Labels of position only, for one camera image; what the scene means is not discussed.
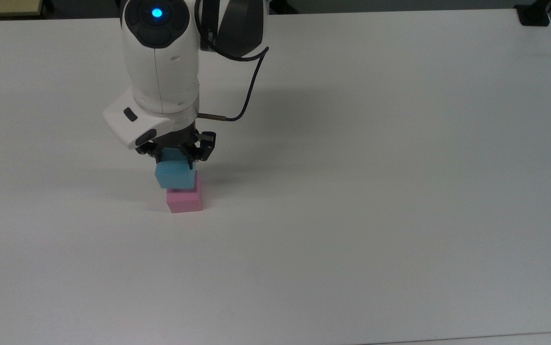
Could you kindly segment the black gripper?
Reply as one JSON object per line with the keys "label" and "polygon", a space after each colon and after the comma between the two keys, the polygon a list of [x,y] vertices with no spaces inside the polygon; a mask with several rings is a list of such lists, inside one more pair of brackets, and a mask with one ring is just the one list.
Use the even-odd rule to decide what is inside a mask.
{"label": "black gripper", "polygon": [[190,169],[194,169],[195,161],[206,161],[216,145],[216,133],[200,133],[195,124],[158,138],[155,130],[150,130],[143,138],[148,141],[135,149],[139,154],[149,155],[155,161],[187,161]]}

